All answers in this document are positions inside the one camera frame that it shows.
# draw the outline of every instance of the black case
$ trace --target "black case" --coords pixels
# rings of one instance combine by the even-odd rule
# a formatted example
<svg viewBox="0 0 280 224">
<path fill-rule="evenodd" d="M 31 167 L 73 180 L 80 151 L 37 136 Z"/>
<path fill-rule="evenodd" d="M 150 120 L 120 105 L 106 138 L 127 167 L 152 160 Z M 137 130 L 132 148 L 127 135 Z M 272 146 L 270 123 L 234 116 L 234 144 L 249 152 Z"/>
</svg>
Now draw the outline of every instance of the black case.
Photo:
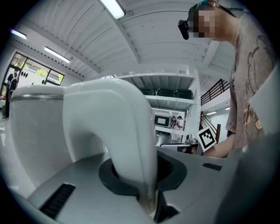
<svg viewBox="0 0 280 224">
<path fill-rule="evenodd" d="M 175 97 L 192 100 L 193 99 L 193 92 L 189 89 L 187 89 L 187 90 L 186 89 L 178 89 L 175 92 Z"/>
<path fill-rule="evenodd" d="M 155 96 L 156 93 L 154 90 L 152 89 L 149 89 L 149 88 L 140 88 L 140 91 L 144 94 L 144 95 L 147 95 L 147 96 Z"/>
<path fill-rule="evenodd" d="M 174 97 L 174 91 L 169 89 L 158 89 L 157 96 Z"/>
</svg>

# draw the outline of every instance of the neck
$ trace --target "neck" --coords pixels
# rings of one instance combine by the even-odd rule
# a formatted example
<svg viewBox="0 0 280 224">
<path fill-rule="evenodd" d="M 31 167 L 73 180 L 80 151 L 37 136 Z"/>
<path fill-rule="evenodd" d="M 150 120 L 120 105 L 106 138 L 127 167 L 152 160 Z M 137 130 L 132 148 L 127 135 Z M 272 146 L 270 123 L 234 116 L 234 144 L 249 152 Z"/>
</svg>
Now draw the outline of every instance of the neck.
<svg viewBox="0 0 280 224">
<path fill-rule="evenodd" d="M 230 42 L 235 47 L 236 37 L 239 29 L 240 19 L 230 15 L 226 15 L 224 19 L 224 34 L 225 40 Z"/>
</svg>

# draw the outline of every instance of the black headset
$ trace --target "black headset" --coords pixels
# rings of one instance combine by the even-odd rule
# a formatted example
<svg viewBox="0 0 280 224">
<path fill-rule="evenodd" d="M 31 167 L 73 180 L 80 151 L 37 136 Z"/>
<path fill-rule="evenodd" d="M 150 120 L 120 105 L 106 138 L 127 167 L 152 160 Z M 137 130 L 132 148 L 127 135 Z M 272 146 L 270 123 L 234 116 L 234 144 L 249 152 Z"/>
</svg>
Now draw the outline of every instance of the black headset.
<svg viewBox="0 0 280 224">
<path fill-rule="evenodd" d="M 197 10 L 199 6 L 202 6 L 202 5 L 209 5 L 208 4 L 208 0 L 203 0 L 201 2 L 199 2 L 198 4 L 194 5 L 193 7 L 191 7 L 190 11 L 194 11 L 194 10 Z M 238 9 L 238 8 L 225 8 L 221 5 L 219 5 L 219 7 L 221 9 L 223 9 L 224 11 L 226 11 L 227 13 L 229 13 L 230 15 L 234 16 L 231 11 L 244 11 L 244 9 Z M 187 20 L 179 20 L 179 23 L 178 23 L 178 28 L 183 36 L 183 38 L 185 40 L 188 40 L 189 39 L 189 32 L 191 31 L 190 30 L 190 24 L 189 24 L 189 17 Z"/>
</svg>

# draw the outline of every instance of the floor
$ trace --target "floor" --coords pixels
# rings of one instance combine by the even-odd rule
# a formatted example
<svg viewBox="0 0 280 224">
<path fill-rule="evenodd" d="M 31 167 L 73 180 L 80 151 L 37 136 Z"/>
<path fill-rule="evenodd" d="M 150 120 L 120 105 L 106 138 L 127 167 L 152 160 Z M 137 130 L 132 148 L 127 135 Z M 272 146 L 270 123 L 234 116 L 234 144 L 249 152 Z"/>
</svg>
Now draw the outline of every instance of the floor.
<svg viewBox="0 0 280 224">
<path fill-rule="evenodd" d="M 0 171 L 7 186 L 23 197 L 27 198 L 35 190 L 17 157 L 10 122 L 6 119 L 0 120 Z"/>
</svg>

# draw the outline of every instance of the metallic ring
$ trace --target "metallic ring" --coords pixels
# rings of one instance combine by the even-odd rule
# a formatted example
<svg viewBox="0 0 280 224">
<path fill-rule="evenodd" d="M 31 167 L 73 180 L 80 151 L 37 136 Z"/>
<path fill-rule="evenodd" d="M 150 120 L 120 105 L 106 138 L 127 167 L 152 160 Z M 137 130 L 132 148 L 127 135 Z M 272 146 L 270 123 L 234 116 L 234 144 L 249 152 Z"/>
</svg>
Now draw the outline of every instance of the metallic ring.
<svg viewBox="0 0 280 224">
<path fill-rule="evenodd" d="M 17 100 L 63 100 L 63 95 L 56 94 L 24 94 L 20 96 L 12 96 L 11 102 Z"/>
</svg>

